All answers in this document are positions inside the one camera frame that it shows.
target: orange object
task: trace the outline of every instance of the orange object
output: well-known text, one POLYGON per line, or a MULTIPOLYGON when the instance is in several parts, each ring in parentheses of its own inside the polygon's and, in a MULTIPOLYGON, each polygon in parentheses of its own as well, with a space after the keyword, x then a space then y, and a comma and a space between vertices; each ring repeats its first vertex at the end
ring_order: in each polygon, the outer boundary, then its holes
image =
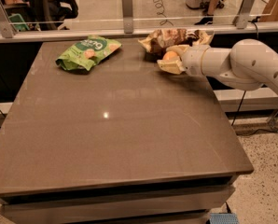
POLYGON ((163 56, 163 60, 170 60, 170 59, 172 59, 175 56, 178 56, 177 53, 175 51, 171 51, 170 50, 170 51, 167 51, 165 53, 165 55, 163 56))

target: logo on green bag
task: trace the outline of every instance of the logo on green bag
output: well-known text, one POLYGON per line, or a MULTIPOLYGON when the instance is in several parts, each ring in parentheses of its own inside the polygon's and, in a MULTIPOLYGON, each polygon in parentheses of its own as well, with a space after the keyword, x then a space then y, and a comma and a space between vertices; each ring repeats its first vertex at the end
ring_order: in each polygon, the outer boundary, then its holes
POLYGON ((95 51, 104 49, 106 45, 106 41, 101 39, 87 39, 76 43, 76 47, 81 50, 93 49, 95 51))

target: brown tabletop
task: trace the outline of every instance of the brown tabletop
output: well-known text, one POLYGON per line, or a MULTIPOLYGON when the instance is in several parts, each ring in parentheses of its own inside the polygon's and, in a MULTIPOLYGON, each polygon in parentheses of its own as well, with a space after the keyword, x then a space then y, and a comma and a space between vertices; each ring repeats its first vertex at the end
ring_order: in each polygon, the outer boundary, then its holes
POLYGON ((43 44, 0 130, 0 196, 253 171, 205 77, 119 41, 87 75, 55 64, 74 41, 43 44))

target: green chip bag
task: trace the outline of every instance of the green chip bag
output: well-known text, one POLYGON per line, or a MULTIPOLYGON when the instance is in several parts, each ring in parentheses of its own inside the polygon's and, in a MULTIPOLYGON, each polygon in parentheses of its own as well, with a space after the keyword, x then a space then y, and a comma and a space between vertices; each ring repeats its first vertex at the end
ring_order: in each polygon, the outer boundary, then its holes
POLYGON ((89 35, 86 40, 79 41, 68 48, 56 60, 56 64, 66 71, 77 69, 90 71, 94 65, 120 47, 121 44, 117 40, 89 35))

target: wooden desk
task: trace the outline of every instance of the wooden desk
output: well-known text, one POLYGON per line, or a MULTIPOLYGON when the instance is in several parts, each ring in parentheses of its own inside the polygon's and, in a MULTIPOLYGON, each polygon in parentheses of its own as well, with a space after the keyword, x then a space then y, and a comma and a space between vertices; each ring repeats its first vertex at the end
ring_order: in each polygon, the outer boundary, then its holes
POLYGON ((253 171, 205 77, 163 73, 136 39, 119 41, 87 75, 55 64, 74 42, 43 44, 0 130, 3 216, 63 223, 208 210, 253 171))

